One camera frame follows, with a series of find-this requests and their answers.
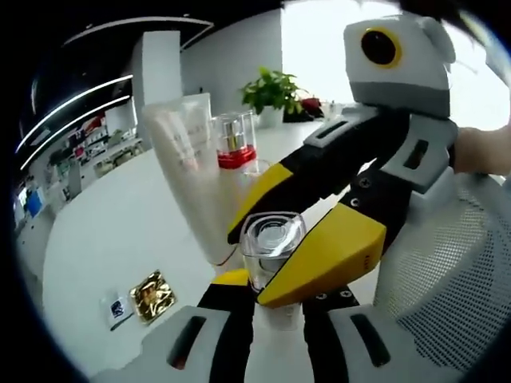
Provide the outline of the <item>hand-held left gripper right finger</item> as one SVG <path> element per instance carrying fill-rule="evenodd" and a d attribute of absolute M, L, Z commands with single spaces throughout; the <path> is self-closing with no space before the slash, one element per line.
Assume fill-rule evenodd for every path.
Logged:
<path fill-rule="evenodd" d="M 371 305 L 343 296 L 309 298 L 304 340 L 314 382 L 419 382 L 423 357 L 414 337 Z"/>

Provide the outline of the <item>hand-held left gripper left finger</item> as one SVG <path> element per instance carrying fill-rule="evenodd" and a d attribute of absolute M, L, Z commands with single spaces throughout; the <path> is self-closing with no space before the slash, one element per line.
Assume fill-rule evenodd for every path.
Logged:
<path fill-rule="evenodd" d="M 96 382 L 243 382 L 255 301 L 245 269 L 209 285 L 196 306 L 182 306 L 148 334 L 141 354 Z"/>

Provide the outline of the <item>person's right hand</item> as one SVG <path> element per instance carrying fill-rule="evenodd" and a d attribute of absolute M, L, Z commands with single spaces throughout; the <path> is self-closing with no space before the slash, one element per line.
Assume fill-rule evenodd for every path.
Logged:
<path fill-rule="evenodd" d="M 460 128 L 454 143 L 454 172 L 507 176 L 510 147 L 509 125 L 492 131 Z"/>

